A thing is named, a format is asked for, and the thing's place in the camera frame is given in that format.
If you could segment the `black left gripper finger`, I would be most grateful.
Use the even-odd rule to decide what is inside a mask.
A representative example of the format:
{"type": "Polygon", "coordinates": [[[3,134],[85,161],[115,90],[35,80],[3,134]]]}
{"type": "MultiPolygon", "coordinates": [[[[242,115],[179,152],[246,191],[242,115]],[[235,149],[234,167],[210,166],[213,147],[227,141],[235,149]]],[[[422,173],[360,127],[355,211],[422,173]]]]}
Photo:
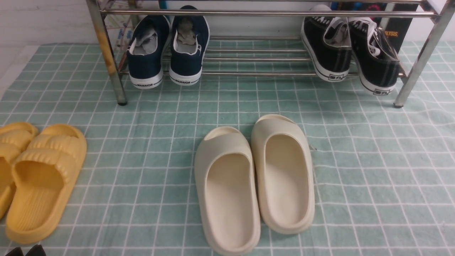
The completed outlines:
{"type": "Polygon", "coordinates": [[[27,253],[26,256],[47,256],[42,245],[34,245],[27,253]]]}
{"type": "Polygon", "coordinates": [[[24,256],[24,253],[21,248],[14,248],[10,252],[5,254],[5,256],[24,256]]]}

